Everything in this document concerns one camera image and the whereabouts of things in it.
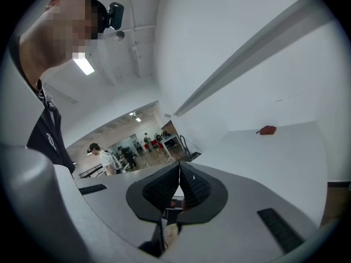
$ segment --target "ear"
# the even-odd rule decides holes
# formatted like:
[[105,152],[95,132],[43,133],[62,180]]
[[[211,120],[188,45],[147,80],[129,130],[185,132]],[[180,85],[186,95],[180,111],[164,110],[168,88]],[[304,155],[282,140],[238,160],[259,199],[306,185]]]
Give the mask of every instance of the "ear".
[[45,11],[49,10],[51,7],[57,5],[60,0],[51,0],[45,7]]

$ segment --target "cap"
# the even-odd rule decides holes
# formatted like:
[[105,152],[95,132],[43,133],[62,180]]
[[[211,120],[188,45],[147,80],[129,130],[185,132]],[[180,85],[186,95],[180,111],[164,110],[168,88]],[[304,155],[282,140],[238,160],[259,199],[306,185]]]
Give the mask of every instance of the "cap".
[[91,143],[88,150],[87,150],[87,153],[89,154],[97,146],[99,146],[97,143]]

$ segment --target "red object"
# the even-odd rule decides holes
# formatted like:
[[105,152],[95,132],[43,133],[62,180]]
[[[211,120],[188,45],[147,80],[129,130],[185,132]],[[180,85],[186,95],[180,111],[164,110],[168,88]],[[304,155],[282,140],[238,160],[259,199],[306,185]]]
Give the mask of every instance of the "red object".
[[273,127],[272,125],[266,125],[256,133],[257,134],[259,133],[260,135],[267,135],[267,134],[274,134],[275,131],[276,131],[276,127]]

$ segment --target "neck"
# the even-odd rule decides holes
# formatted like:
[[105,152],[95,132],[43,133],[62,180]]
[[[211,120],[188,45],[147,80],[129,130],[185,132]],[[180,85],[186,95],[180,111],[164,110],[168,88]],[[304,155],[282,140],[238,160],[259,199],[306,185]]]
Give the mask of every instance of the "neck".
[[59,61],[50,59],[50,46],[45,46],[44,35],[23,34],[19,42],[19,56],[23,72],[29,83],[38,89],[38,80],[43,73],[59,65]]

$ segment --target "person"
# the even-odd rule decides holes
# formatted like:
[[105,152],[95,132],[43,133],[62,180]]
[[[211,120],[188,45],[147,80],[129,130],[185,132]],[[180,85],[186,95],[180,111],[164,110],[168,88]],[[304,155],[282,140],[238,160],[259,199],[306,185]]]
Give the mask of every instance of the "person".
[[93,155],[99,156],[101,165],[104,167],[104,172],[106,175],[120,174],[122,166],[120,165],[117,158],[106,150],[101,150],[97,143],[91,143],[88,151]]
[[162,137],[159,134],[155,134],[155,139],[157,141],[157,144],[159,146],[159,148],[161,149],[161,151],[163,151],[165,153],[165,156],[167,155],[167,152],[162,144]]
[[145,133],[144,142],[145,142],[145,149],[147,149],[149,152],[152,152],[154,148],[152,146],[151,139],[148,137],[148,133]]
[[82,52],[86,40],[97,39],[105,28],[105,12],[96,0],[51,0],[38,20],[21,36],[12,35],[8,43],[16,69],[44,105],[27,147],[67,167],[71,174],[75,166],[64,146],[61,115],[40,77]]
[[131,151],[129,151],[127,148],[123,148],[122,146],[120,146],[118,150],[121,151],[122,155],[126,158],[131,169],[133,169],[134,166],[137,166],[137,163],[134,161],[133,154],[131,153]]

